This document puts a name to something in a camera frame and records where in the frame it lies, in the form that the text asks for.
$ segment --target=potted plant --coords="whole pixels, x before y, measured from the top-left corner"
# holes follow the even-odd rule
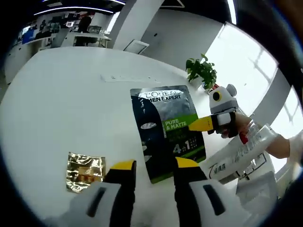
[[[213,63],[207,62],[208,58],[204,54],[201,57],[201,60],[190,58],[186,61],[187,79],[195,89],[201,85],[205,90],[211,89],[216,82],[217,71],[213,69]]]

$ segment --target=white pillar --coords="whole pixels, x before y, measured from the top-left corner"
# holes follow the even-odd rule
[[[133,39],[141,40],[164,0],[128,0],[110,33],[108,47],[123,50]]]

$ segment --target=white round table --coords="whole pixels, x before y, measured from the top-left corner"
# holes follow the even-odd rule
[[[153,185],[148,178],[130,89],[187,85],[198,116],[209,115],[208,95],[194,91],[186,77],[163,62],[104,48],[55,48],[31,58],[1,103],[0,145],[33,212],[46,218],[68,209],[76,195],[65,189],[68,152],[105,157],[107,170],[137,160],[132,222],[151,223],[161,209],[173,206],[173,180]],[[203,135],[208,157],[229,142]]]

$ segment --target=white pot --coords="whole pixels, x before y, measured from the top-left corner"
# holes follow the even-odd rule
[[[195,90],[197,90],[201,85],[203,85],[203,78],[198,77],[196,79],[193,79],[189,83]]]

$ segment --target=gold foil packet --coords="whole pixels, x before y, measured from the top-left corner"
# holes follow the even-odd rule
[[[79,193],[92,182],[103,181],[105,158],[69,152],[66,169],[66,188]]]

